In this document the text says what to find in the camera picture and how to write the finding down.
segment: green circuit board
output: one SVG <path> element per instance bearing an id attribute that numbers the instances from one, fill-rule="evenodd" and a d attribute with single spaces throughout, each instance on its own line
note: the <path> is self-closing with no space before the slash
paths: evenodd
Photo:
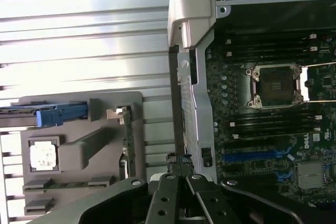
<path id="1" fill-rule="evenodd" d="M 332 30 L 215 34 L 206 73 L 219 180 L 247 179 L 308 204 L 336 201 L 335 61 Z"/>

